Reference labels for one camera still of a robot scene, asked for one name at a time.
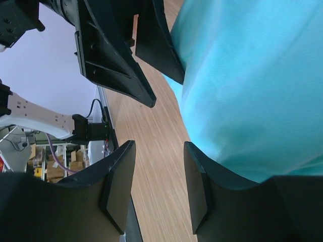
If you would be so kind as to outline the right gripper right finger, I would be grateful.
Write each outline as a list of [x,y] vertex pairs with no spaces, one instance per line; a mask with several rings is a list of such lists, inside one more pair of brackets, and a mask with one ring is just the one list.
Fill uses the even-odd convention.
[[322,177],[256,183],[184,144],[193,233],[199,241],[322,241]]

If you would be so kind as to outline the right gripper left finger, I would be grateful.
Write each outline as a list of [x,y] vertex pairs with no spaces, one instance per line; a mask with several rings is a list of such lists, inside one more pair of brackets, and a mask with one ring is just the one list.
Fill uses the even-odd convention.
[[1,174],[1,241],[119,241],[125,233],[134,141],[57,183]]

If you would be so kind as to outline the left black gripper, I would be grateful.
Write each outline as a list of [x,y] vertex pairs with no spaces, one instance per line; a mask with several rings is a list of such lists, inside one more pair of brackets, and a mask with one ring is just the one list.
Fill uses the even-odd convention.
[[138,24],[154,27],[145,1],[40,1],[75,26],[80,72],[90,82],[124,94],[152,108],[156,96],[121,34],[118,17],[141,16]]

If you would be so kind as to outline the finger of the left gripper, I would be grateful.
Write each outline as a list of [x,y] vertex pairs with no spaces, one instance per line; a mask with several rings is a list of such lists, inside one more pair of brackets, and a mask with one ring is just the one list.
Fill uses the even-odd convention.
[[185,71],[177,55],[166,21],[163,1],[143,1],[138,15],[135,54],[179,84]]

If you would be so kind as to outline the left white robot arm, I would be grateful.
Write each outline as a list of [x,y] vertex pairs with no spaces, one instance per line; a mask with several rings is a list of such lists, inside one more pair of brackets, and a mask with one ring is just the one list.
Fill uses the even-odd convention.
[[[93,84],[154,107],[156,96],[136,57],[183,83],[185,72],[170,36],[163,1],[1,1],[1,49],[12,47],[29,30],[44,31],[40,5],[75,27],[80,73]],[[109,138],[108,123],[54,112],[6,85],[1,85],[1,124],[35,129],[77,145]]]

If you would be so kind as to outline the teal green t shirt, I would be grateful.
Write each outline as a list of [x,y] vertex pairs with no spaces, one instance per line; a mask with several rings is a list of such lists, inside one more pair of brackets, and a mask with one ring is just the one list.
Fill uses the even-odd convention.
[[322,175],[322,1],[184,1],[171,36],[202,152],[255,182]]

